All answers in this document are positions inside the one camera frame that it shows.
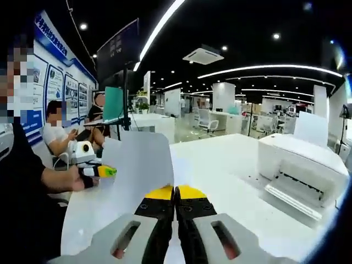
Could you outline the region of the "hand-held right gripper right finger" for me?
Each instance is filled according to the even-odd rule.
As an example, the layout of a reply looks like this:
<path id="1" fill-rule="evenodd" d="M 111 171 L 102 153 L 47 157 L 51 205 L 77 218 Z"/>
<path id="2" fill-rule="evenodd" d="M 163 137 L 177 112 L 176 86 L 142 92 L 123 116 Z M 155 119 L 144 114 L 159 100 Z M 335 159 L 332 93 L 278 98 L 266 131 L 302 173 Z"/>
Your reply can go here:
<path id="1" fill-rule="evenodd" d="M 258 237 L 226 213 L 217 213 L 200 190 L 175 189 L 178 237 L 186 263 L 294 263 L 259 246 Z"/>

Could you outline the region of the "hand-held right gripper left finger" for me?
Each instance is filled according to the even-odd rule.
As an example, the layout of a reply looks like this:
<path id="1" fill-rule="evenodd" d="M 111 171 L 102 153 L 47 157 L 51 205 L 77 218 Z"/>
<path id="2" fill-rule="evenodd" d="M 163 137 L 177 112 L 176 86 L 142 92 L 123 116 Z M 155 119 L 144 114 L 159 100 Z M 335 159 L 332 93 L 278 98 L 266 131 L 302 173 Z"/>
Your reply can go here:
<path id="1" fill-rule="evenodd" d="M 49 263 L 164 263 L 172 238 L 174 188 L 148 193 L 135 213 L 126 213 L 93 235 L 91 245 L 76 255 Z"/>

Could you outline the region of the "person's left hand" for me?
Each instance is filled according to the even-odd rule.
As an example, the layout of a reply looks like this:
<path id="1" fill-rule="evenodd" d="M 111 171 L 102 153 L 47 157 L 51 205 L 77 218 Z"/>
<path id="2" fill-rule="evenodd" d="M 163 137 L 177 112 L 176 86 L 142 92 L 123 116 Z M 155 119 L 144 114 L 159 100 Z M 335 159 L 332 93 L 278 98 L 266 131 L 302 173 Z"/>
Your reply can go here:
<path id="1" fill-rule="evenodd" d="M 77 166 L 70 167 L 62 173 L 62 179 L 65 190 L 83 191 L 99 185 L 100 181 L 97 178 L 81 176 Z"/>

